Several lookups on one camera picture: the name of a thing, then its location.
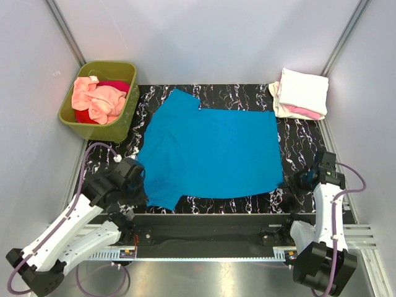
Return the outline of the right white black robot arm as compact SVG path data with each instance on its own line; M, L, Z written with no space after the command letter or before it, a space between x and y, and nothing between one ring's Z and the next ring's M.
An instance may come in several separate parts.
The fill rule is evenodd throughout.
M294 195L310 191L314 196L315 222L293 217L281 229L283 242L297 248L293 281L308 287L314 296L339 296L358 264L343 232L342 204L348 191L336 164L334 153L317 152L312 166L286 179Z

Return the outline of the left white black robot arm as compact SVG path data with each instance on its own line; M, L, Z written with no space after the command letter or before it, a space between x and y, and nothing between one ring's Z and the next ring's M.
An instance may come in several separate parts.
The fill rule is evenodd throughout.
M111 212L97 229L77 239L76 235L102 211L120 202L144 204L144 166L132 158L117 158L108 171L86 179L71 203L55 221L32 243L23 249L13 248L7 255L13 267L7 288L20 275L28 291L48 296L64 277L81 262L99 250L114 244L134 243L132 215Z

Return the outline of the blue t shirt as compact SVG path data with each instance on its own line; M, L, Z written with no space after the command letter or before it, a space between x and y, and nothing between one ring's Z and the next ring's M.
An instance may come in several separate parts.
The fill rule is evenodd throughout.
M153 115L137 156L151 206L174 209L182 196L232 199L283 182L275 115L201 108L173 90Z

